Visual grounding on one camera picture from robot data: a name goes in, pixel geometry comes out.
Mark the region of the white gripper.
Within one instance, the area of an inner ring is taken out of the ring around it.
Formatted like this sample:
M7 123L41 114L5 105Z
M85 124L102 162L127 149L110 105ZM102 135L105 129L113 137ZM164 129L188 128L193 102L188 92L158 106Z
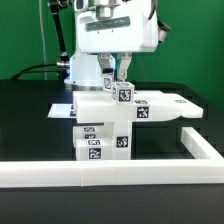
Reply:
M113 73L110 53L118 53L117 80L125 82L131 53L154 52L158 46L156 8L156 0L88 0L86 10L74 9L77 46L83 53L100 53L103 74Z

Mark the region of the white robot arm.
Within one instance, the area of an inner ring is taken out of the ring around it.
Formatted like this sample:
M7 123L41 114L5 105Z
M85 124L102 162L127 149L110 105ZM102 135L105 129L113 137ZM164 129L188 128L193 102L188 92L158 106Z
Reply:
M158 0L71 0L75 53L67 84L84 90L103 86L104 70L127 78L131 55L153 52L159 43Z

